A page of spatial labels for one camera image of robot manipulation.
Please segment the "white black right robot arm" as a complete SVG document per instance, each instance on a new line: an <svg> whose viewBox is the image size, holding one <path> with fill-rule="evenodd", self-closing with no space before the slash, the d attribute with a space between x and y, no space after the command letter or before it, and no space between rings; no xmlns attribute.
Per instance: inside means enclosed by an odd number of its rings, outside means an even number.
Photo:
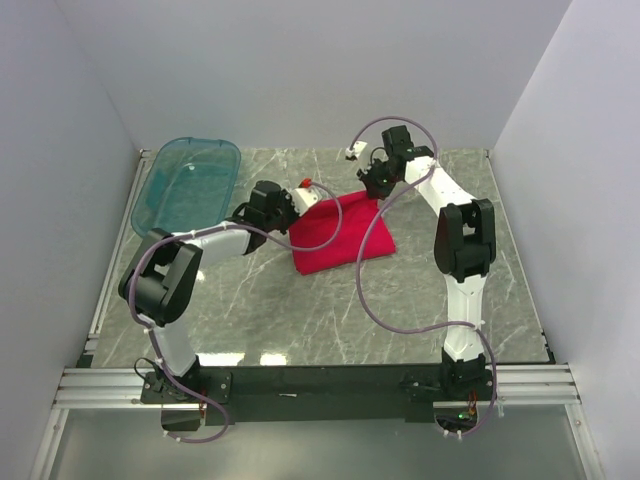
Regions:
<svg viewBox="0 0 640 480"><path fill-rule="evenodd" d="M359 140L348 155L360 162L357 176L369 198L384 200L404 182L438 215L433 254L446 284L447 325L437 388L460 399L491 380L481 329L484 287L496 258L494 206L464 190L440 165L436 148L416 146L406 126L381 137L385 159L365 159L366 144Z"/></svg>

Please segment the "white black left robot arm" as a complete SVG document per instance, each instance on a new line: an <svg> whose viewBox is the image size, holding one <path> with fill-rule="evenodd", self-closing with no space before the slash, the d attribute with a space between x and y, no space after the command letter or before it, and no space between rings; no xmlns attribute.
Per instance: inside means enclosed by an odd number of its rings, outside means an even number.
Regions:
<svg viewBox="0 0 640 480"><path fill-rule="evenodd" d="M281 234L320 200L311 181L287 190L259 181L231 217L190 232L150 230L120 279L119 296L134 321L146 330L156 356L156 377L176 401L203 391L198 355L180 324L204 264L248 255Z"/></svg>

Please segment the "red t shirt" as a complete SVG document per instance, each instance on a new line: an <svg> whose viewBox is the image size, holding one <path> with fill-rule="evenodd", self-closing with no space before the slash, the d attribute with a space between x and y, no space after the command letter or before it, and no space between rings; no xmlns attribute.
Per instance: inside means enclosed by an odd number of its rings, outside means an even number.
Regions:
<svg viewBox="0 0 640 480"><path fill-rule="evenodd" d="M325 248L313 251L293 251L293 262L301 275L310 275L341 265L354 263L369 224L378 213L378 203L364 191L353 192L338 198L342 206L343 220L337 237ZM290 243L295 247L314 247L327 241L338 223L338 211L333 200L325 200L314 206L290 229ZM365 260L392 255L395 242L383 220L376 223L369 236L363 258Z"/></svg>

